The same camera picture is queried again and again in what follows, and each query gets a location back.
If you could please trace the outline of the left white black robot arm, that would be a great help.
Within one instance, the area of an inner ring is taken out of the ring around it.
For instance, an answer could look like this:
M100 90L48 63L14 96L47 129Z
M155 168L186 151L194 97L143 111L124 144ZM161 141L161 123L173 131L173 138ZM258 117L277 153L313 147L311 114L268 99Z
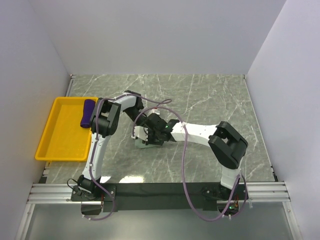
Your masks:
M114 197L114 190L101 183L104 154L111 137L116 133L121 113L133 122L132 137L147 147L162 146L170 136L165 132L167 122L157 113L143 112L141 94L127 90L114 98L99 98L91 112L88 126L91 145L82 174L72 188L71 197L95 201L99 197Z

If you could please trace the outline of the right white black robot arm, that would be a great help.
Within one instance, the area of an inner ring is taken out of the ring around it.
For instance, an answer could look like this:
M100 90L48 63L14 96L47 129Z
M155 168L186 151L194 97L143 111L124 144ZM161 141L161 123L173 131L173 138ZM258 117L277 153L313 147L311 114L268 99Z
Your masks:
M240 175L241 161L249 144L228 122L201 125L171 119L169 122L158 121L150 126L135 127L134 134L145 145L161 146L164 142L187 141L209 147L222 165L220 195L226 200L237 195L238 188L234 183Z

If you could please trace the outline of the purple towel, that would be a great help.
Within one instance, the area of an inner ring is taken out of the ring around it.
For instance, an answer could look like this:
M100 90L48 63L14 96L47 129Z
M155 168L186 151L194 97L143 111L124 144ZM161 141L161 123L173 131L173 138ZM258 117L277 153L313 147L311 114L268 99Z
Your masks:
M91 116L95 109L96 102L92 99L86 99L83 104L82 118L80 121L80 127L87 129L91 124Z

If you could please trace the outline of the green towel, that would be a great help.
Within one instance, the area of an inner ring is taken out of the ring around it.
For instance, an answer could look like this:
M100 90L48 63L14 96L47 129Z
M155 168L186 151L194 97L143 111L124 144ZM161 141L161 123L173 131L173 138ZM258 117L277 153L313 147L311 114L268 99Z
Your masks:
M157 148L162 146L159 144L149 144L148 142L145 142L144 140L139 138L134 140L134 144L135 144L135 147L138 149Z

